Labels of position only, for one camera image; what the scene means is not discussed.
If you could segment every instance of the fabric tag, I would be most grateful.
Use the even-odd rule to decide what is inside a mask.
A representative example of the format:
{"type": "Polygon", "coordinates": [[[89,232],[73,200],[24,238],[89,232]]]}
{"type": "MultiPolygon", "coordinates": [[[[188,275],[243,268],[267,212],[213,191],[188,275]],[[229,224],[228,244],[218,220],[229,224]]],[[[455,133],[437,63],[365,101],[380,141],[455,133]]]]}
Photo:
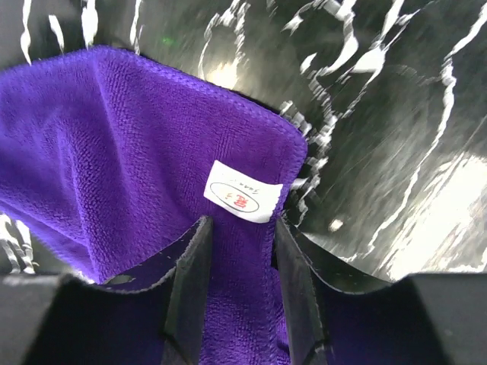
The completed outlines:
{"type": "Polygon", "coordinates": [[[246,221],[267,223],[281,190],[282,184],[265,184],[215,160],[203,195],[246,221]]]}

